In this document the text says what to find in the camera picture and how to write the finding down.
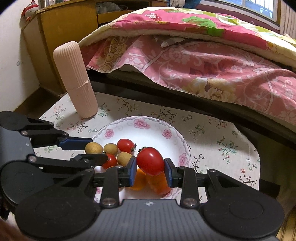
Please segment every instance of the floral tablecloth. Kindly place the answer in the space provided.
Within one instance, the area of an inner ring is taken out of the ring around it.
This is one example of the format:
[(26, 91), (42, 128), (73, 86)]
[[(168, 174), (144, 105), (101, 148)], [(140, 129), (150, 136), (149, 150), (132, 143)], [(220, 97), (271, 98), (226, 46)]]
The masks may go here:
[[(196, 172), (206, 173), (208, 169), (217, 169), (246, 185), (259, 188), (259, 155), (233, 123), (103, 93), (95, 95), (99, 111), (91, 119), (82, 119), (78, 115), (68, 94), (41, 119), (53, 122), (55, 128), (68, 132), (70, 136), (93, 137), (105, 125), (126, 116), (155, 117), (170, 123), (185, 138), (191, 153), (191, 165)], [(83, 151), (63, 151), (57, 146), (48, 146), (36, 148), (35, 153), (37, 156), (67, 160)], [(101, 188), (97, 188), (97, 194), (101, 191)], [(200, 188), (199, 193), (201, 202), (206, 202), (204, 188)]]

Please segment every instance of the pink flower pattern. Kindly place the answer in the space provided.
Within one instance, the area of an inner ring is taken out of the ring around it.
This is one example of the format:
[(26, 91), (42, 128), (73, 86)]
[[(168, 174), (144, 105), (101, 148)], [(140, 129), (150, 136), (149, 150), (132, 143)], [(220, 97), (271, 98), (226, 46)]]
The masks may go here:
[(106, 137), (107, 139), (110, 139), (112, 136), (114, 136), (114, 131), (113, 131), (113, 129), (107, 129), (107, 130), (106, 130), (106, 133), (105, 133), (105, 137)]
[(96, 194), (101, 194), (101, 193), (102, 193), (101, 188), (100, 187), (97, 187), (96, 188)]
[(148, 125), (144, 118), (135, 119), (133, 121), (133, 126), (140, 129), (149, 129), (150, 125)]
[(180, 190), (181, 190), (180, 188), (173, 188), (167, 194), (164, 194), (162, 196), (162, 198), (163, 199), (173, 199), (173, 198), (175, 198), (175, 196), (177, 196), (176, 194), (178, 194)]
[(163, 136), (166, 138), (166, 139), (170, 139), (172, 137), (172, 132), (171, 130), (164, 130), (163, 131)]
[(178, 163), (178, 165), (180, 167), (185, 166), (186, 163), (187, 163), (187, 161), (188, 161), (187, 155), (186, 155), (186, 153), (183, 153), (182, 155), (179, 156), (179, 163)]

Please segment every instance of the wooden drawer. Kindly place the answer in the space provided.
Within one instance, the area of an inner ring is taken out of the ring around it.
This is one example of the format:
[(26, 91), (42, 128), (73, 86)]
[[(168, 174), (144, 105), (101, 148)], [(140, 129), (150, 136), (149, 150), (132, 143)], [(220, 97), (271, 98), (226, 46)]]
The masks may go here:
[(152, 1), (152, 7), (167, 7), (167, 2)]
[(133, 12), (134, 10), (126, 11), (116, 11), (98, 14), (98, 24), (112, 22), (113, 20), (119, 18), (121, 15)]

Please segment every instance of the white wall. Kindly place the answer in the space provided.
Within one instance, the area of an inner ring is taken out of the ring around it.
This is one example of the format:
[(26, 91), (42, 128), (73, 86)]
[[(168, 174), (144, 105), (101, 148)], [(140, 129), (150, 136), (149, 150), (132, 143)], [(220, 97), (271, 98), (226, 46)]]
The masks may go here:
[(39, 87), (21, 36), (20, 17), (30, 2), (17, 0), (0, 15), (0, 111), (15, 110)]

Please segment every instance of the bed sheet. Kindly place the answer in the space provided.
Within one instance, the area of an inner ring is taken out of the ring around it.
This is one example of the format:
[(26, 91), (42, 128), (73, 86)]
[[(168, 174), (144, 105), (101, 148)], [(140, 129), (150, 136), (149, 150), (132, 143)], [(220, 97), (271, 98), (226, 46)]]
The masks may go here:
[(88, 68), (102, 73), (130, 65), (169, 89), (296, 124), (296, 74), (232, 46), (187, 40), (161, 48), (153, 35), (113, 36), (82, 49), (82, 55)]

